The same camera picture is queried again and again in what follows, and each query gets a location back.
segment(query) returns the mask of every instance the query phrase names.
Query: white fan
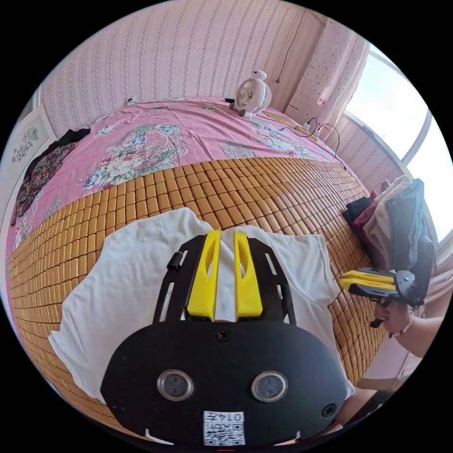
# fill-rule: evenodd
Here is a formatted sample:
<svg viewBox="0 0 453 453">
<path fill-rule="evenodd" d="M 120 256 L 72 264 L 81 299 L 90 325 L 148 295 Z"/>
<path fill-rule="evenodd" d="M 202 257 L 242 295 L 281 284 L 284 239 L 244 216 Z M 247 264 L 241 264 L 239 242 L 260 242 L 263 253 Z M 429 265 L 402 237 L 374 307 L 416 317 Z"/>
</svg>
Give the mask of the white fan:
<svg viewBox="0 0 453 453">
<path fill-rule="evenodd" d="M 239 115 L 250 119 L 254 113 L 261 112 L 271 99 L 270 88 L 264 83 L 267 74 L 264 71 L 253 71 L 255 77 L 244 80 L 237 89 L 235 101 L 230 108 L 237 110 Z"/>
</svg>

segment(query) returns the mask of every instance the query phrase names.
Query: white t-shirt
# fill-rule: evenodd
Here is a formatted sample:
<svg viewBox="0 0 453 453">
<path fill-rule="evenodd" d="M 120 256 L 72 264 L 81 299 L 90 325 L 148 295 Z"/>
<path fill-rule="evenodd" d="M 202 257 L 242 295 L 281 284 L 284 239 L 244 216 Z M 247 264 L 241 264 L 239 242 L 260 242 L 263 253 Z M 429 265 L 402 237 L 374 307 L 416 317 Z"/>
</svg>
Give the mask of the white t-shirt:
<svg viewBox="0 0 453 453">
<path fill-rule="evenodd" d="M 63 302 L 59 331 L 49 341 L 74 382 L 105 402 L 101 384 L 116 348 L 152 323 L 167 264 L 179 247 L 212 230 L 188 208 L 138 220 L 109 235 L 82 283 Z M 235 320 L 234 228 L 222 232 L 216 319 Z M 272 247 L 291 288 L 297 325 L 319 338 L 341 361 L 327 306 L 339 293 L 320 235 L 287 236 L 255 226 L 237 228 Z M 348 397 L 353 385 L 344 380 Z"/>
</svg>

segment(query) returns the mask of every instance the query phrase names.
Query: window frame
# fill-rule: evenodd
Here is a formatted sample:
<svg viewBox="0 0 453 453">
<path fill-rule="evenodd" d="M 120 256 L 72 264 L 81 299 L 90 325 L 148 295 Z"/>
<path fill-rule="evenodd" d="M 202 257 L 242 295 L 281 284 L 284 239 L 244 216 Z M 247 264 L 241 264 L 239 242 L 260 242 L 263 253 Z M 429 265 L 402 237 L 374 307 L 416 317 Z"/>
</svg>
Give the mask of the window frame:
<svg viewBox="0 0 453 453">
<path fill-rule="evenodd" d="M 382 55 L 379 55 L 378 53 L 374 52 L 372 49 L 370 49 L 368 51 L 368 55 L 371 55 L 372 57 L 379 60 L 381 63 L 384 63 L 389 68 L 391 68 L 395 72 L 397 72 L 401 77 L 406 79 L 409 83 L 411 83 L 410 80 L 401 72 L 401 70 L 397 66 L 395 66 L 391 61 L 384 58 Z M 431 111 L 429 110 L 429 108 L 427 108 L 425 120 L 421 126 L 421 129 L 420 129 L 417 137 L 414 140 L 414 143 L 411 145 L 411 147 L 407 150 L 406 154 L 401 159 L 396 155 L 396 153 L 390 148 L 390 146 L 388 146 L 388 144 L 376 132 L 374 132 L 367 124 L 365 124 L 362 120 L 360 120 L 360 118 L 357 118 L 353 113 L 349 112 L 347 110 L 347 108 L 344 111 L 344 115 L 349 120 L 351 120 L 353 123 L 355 123 L 361 130 L 363 130 L 372 140 L 374 140 L 404 174 L 406 174 L 411 179 L 413 179 L 413 176 L 410 173 L 410 171 L 408 170 L 407 165 L 419 151 L 422 143 L 424 142 L 424 140 L 428 134 L 429 128 L 431 127 L 433 115 L 432 115 Z M 442 249 L 442 247 L 444 247 L 450 240 L 453 239 L 453 228 L 445 236 L 445 238 L 443 238 L 439 242 L 439 240 L 437 238 L 436 229 L 434 227 L 434 222 L 433 222 L 433 219 L 429 212 L 429 208 L 426 204 L 426 201 L 424 202 L 424 214 L 425 214 L 425 219 L 426 219 L 428 228 L 430 230 L 430 236 L 434 242 L 436 250 L 438 251 L 438 250 Z"/>
</svg>

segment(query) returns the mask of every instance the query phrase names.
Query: window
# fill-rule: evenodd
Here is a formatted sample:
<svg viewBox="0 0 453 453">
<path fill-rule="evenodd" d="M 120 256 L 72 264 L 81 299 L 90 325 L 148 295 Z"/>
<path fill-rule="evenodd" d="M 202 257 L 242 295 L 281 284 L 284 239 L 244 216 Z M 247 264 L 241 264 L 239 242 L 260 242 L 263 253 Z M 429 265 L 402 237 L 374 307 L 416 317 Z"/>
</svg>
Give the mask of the window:
<svg viewBox="0 0 453 453">
<path fill-rule="evenodd" d="M 438 241 L 453 227 L 453 163 L 439 126 L 433 119 L 425 140 L 407 164 L 414 178 L 425 183 L 425 201 L 433 219 Z"/>
<path fill-rule="evenodd" d="M 360 118 L 402 159 L 417 139 L 428 107 L 390 60 L 370 53 L 347 111 Z"/>
<path fill-rule="evenodd" d="M 453 230 L 453 163 L 445 140 L 426 103 L 400 69 L 370 45 L 357 90 L 346 107 L 389 148 L 406 173 L 425 184 L 425 202 L 437 240 Z"/>
</svg>

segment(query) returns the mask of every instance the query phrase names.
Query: striped wallpaper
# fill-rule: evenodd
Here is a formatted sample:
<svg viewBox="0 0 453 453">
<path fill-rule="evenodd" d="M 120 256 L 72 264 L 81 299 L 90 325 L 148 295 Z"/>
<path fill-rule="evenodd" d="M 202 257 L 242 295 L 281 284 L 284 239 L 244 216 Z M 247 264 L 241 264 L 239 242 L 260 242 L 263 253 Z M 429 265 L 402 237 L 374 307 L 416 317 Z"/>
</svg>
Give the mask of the striped wallpaper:
<svg viewBox="0 0 453 453">
<path fill-rule="evenodd" d="M 284 111 L 327 18 L 280 0 L 174 0 L 142 9 L 83 42 L 42 84 L 57 137 L 124 105 L 175 97 L 232 97 L 254 69 L 267 72 Z"/>
<path fill-rule="evenodd" d="M 393 182 L 403 174 L 382 147 L 346 115 L 340 117 L 336 128 L 341 138 L 337 155 L 351 167 L 368 192 L 379 193 L 382 181 Z M 338 136 L 332 132 L 326 144 L 335 150 L 337 143 Z"/>
</svg>

